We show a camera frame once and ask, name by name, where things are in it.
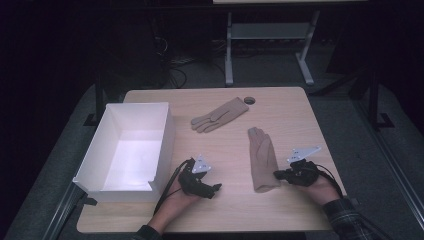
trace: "right hand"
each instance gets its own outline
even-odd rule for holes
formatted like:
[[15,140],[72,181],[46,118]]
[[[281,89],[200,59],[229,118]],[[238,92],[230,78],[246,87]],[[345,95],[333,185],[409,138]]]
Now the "right hand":
[[295,185],[297,189],[306,193],[314,202],[323,206],[326,203],[340,199],[336,189],[331,185],[323,176],[319,176],[318,179],[309,187],[303,187]]

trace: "metal frame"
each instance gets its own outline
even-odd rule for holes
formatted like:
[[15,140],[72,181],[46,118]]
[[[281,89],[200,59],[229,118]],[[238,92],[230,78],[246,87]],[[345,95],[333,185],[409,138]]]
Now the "metal frame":
[[232,23],[231,12],[229,12],[227,23],[227,53],[225,56],[225,86],[231,87],[234,84],[233,64],[231,60],[232,39],[304,39],[305,45],[301,52],[296,53],[296,60],[306,84],[313,85],[314,80],[305,60],[312,42],[312,37],[314,36],[319,14],[320,11],[315,11],[309,23],[243,24]]

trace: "wooden table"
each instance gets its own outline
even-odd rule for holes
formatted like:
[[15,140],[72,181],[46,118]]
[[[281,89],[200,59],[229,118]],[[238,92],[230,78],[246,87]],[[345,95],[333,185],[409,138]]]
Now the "wooden table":
[[[210,133],[191,130],[190,120],[234,97],[256,103],[236,120]],[[309,231],[331,229],[321,208],[292,185],[255,193],[250,172],[251,127],[271,136],[280,169],[289,167],[293,148],[321,146],[308,160],[327,167],[344,187],[312,108],[302,88],[223,88],[130,91],[131,102],[169,102],[176,124],[172,172],[184,160],[202,154],[212,165],[203,178],[223,186],[213,199],[202,199],[178,218],[168,232]],[[77,228],[84,233],[135,232],[152,216],[155,203],[85,205]]]

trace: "sleeve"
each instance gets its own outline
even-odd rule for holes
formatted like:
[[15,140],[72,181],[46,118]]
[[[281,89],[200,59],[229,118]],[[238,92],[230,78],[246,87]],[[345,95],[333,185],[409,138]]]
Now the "sleeve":
[[148,225],[143,225],[140,230],[138,230],[134,236],[131,237],[131,240],[163,240],[162,236],[152,227]]
[[339,199],[323,206],[334,231],[342,240],[378,240],[381,239],[364,225],[360,214],[349,199]]

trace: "forearm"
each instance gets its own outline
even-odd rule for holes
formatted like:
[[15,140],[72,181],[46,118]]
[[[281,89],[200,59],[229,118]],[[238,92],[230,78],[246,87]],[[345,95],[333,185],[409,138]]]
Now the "forearm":
[[380,239],[368,229],[348,199],[338,199],[323,206],[331,226],[341,239]]

